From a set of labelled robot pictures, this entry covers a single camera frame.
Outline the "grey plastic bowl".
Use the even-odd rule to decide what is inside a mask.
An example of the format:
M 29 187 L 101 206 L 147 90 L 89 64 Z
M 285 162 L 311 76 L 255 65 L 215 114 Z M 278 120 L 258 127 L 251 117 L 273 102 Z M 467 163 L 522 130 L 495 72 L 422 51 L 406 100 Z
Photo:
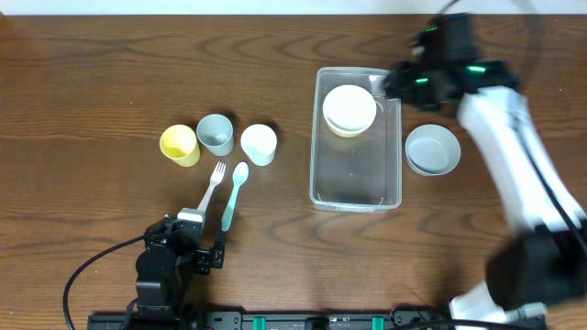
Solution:
M 406 162 L 422 176 L 440 176 L 453 171 L 460 162 L 461 148 L 456 136 L 439 125 L 415 128 L 404 145 Z

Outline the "yellow plastic cup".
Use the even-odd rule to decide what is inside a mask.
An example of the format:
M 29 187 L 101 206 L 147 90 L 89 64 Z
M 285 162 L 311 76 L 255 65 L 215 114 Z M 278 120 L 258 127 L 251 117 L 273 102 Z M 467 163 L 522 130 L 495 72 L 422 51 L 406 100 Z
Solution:
M 192 167 L 201 157 L 196 134 L 186 125 L 169 126 L 161 134 L 160 150 L 182 167 Z

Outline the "yellow plastic bowl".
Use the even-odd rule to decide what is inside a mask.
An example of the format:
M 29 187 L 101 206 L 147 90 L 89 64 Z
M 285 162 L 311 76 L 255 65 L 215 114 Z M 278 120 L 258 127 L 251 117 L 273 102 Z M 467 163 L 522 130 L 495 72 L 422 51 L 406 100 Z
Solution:
M 354 138 L 366 131 L 373 123 L 372 120 L 352 119 L 352 120 L 333 120 L 331 117 L 326 118 L 328 128 L 336 135 L 343 138 Z

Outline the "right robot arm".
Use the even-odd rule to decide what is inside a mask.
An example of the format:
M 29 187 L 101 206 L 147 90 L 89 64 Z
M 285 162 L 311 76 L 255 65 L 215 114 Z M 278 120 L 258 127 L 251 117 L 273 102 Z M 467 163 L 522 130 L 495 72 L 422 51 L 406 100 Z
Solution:
M 454 104 L 482 154 L 514 238 L 485 268 L 485 279 L 449 303 L 456 328 L 527 329 L 556 304 L 586 295 L 586 213 L 546 152 L 500 60 L 440 68 L 397 63 L 382 83 L 389 98 L 426 111 Z

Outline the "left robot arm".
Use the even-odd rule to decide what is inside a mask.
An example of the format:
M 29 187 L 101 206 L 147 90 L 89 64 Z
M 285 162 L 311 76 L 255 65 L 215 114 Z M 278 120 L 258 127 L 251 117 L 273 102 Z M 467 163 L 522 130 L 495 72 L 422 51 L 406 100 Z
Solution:
M 196 275 L 223 267 L 227 233 L 216 231 L 212 247 L 200 246 L 203 225 L 167 214 L 149 226 L 136 261 L 138 297 L 122 329 L 203 329 L 203 313 L 186 301 Z

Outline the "clear plastic container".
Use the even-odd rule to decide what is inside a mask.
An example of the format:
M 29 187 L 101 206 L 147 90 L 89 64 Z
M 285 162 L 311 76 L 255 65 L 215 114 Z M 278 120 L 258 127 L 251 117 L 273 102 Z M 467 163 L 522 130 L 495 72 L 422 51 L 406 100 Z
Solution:
M 324 211 L 383 214 L 402 202 L 401 101 L 388 99 L 384 69 L 324 67 L 316 74 L 309 196 Z M 371 95 L 376 116 L 356 137 L 341 137 L 328 126 L 323 103 L 342 85 Z

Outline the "white plastic fork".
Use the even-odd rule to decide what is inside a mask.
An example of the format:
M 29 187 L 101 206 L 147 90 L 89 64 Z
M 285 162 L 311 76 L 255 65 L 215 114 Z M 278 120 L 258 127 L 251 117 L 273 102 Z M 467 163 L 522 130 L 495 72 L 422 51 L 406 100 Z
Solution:
M 224 176 L 226 173 L 226 167 L 227 167 L 226 163 L 222 162 L 222 161 L 219 161 L 216 164 L 216 166 L 210 176 L 210 182 L 209 182 L 208 188 L 205 192 L 205 195 L 202 198 L 201 202 L 198 204 L 198 207 L 197 207 L 198 211 L 201 211 L 204 213 L 206 212 L 207 206 L 210 203 L 210 200 L 211 200 L 211 197 L 212 197 L 212 194 L 213 194 L 215 188 L 224 179 Z

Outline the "teal plastic spoon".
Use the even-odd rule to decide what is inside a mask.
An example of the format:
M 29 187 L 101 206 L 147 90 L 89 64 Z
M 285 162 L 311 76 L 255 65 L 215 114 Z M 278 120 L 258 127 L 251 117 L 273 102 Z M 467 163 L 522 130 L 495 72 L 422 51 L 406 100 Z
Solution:
M 227 206 L 221 218 L 221 230 L 227 232 L 232 224 L 236 204 L 238 200 L 238 193 L 241 186 L 249 178 L 249 165 L 245 161 L 241 161 L 233 171 L 233 189 L 227 201 Z

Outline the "grey-blue plastic cup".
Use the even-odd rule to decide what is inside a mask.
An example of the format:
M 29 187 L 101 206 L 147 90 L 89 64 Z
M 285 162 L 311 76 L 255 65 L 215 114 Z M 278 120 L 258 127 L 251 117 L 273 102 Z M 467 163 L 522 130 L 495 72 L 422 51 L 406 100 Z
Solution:
M 234 128 L 231 121 L 223 115 L 205 116 L 196 127 L 196 136 L 218 157 L 228 155 L 234 148 Z

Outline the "white plastic cup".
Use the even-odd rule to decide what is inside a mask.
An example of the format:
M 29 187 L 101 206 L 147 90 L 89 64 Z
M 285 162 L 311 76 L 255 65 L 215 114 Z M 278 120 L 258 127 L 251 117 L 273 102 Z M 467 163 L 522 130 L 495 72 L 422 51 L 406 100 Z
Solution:
M 243 131 L 240 146 L 255 165 L 267 166 L 275 156 L 277 135 L 269 126 L 255 124 Z

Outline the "black mounting rail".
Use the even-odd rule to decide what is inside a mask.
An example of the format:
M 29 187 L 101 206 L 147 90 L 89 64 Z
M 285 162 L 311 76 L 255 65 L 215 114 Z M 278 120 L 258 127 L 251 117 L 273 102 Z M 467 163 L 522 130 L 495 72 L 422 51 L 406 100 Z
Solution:
M 173 324 L 143 321 L 136 315 L 96 314 L 88 317 L 90 330 L 204 329 L 204 330 L 385 330 L 397 325 L 445 320 L 442 313 L 396 309 L 389 313 L 240 313 L 211 312 L 196 321 Z

